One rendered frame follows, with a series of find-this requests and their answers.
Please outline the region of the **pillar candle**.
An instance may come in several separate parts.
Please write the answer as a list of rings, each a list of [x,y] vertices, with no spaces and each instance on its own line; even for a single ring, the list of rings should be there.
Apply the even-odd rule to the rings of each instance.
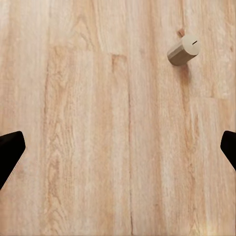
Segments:
[[[168,60],[174,66],[181,66],[196,57],[201,46],[193,35],[185,35],[167,51]]]

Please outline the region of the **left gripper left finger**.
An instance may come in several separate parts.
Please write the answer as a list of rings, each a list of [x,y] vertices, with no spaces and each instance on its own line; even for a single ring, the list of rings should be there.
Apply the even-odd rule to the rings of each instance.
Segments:
[[[0,136],[0,190],[26,149],[22,131]]]

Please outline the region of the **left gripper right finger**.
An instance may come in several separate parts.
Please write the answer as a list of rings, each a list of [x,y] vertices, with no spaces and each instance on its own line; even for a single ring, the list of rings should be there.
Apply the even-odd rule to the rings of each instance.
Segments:
[[[236,170],[236,132],[225,131],[220,147]]]

